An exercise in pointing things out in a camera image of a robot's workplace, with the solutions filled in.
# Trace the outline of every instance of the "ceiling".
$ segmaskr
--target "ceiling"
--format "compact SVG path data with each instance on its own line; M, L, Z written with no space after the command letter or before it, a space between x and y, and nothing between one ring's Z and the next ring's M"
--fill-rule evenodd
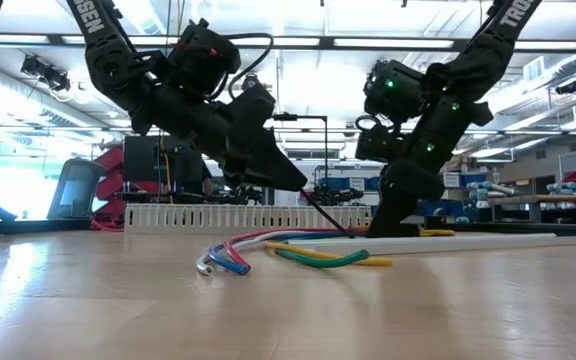
M467 39L479 27L490 2L478 1L409 1L406 8L401 8L400 1L391 0L325 0L320 6L316 0L115 0L122 10L122 25L129 35L175 36L183 30L190 20L206 18L214 31L222 34L242 32L267 32L275 36L368 36L368 37L414 37ZM66 0L5 0L0 14L0 34L60 34L79 35ZM576 1L544 1L522 33L522 39L539 40L576 40ZM249 65L262 50L241 48L242 67ZM57 69L68 71L73 83L72 91L52 94L37 78L20 72L26 55L38 56L42 61L54 65ZM326 115L331 128L344 128L363 113L364 94L362 92L366 73L377 60L395 59L404 64L425 70L433 62L446 62L457 54L446 51L396 51L394 50L275 50L254 70L260 80L268 84L273 96L277 98L276 112L288 111L301 115ZM503 129L552 107L576 99L576 94L560 96L548 100L548 91L537 89L529 94L517 95L506 93L517 84L522 84L524 66L535 59L563 60L571 56L548 53L518 53L497 86L487 99L493 109L510 123L494 124L494 129ZM0 74L2 79L16 80L27 85L20 89L21 99L39 99L39 105L48 109L48 113L37 111L24 114L23 105L13 102L10 97L0 92L0 108L6 108L9 116L1 119L0 141L2 137L33 138L33 136L65 138L69 142L82 142L90 147L101 141L111 141L128 131L103 132L91 131L79 137L77 129L54 132L50 135L31 131L19 131L9 126L37 126L31 118L42 118L50 125L86 127L129 127L127 114L102 94L90 83L84 49L78 46L60 46L54 44L28 44L20 42L12 46L0 45ZM227 94L220 97L229 101ZM58 105L59 111L52 111ZM571 112L557 118L570 116ZM553 116L544 119L552 121ZM534 123L527 128L540 126ZM297 123L274 123L278 127L320 128L321 121L299 121ZM283 146L304 141L323 141L323 134L280 134ZM342 134L331 134L333 140L352 143L354 140L344 138ZM502 139L492 136L477 139L464 137L461 146L489 146L486 142ZM35 142L45 146L45 142Z

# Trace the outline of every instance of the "wall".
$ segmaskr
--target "wall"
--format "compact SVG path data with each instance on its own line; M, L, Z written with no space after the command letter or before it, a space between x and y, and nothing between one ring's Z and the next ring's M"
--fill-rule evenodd
M545 149L545 159L537 160L535 151L529 151L520 155L516 163L504 164L503 167L499 167L500 181L515 181L548 175L555 175L555 181L560 181L559 155L569 154L570 147L569 145L556 145L548 146ZM564 174L576 170L576 156L564 157L562 168Z

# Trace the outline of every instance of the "wooden table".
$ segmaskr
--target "wooden table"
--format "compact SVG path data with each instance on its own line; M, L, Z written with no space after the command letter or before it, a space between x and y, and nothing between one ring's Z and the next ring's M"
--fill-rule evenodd
M495 207L510 204L528 204L530 221L541 222L541 204L557 202L576 202L576 196L573 195L521 195L502 198L490 198L488 203L492 205L493 219L495 219Z
M210 237L0 237L0 359L576 359L576 246L316 270Z

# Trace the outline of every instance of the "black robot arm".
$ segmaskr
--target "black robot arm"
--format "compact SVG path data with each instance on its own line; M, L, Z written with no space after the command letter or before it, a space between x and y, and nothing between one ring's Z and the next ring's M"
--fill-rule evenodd
M229 104L213 101L228 74L241 65L227 37L202 19L181 34L168 57L137 52L121 27L112 0L67 0L86 42L90 78L102 94L128 111L135 132L152 125L188 141L216 160L233 185L245 181L298 191L306 177L286 158L272 130L275 99L261 84Z
M446 64L432 64L426 74L391 60L378 62L364 92L365 111L384 115L395 126L376 118L362 129L356 157L386 162L380 181L380 204L369 235L409 236L401 221L412 215L419 199L437 201L444 186L437 174L470 124L493 119L487 103L475 103L501 79L521 30L541 0L497 0L488 19L464 50ZM412 133L402 135L401 123L418 117Z

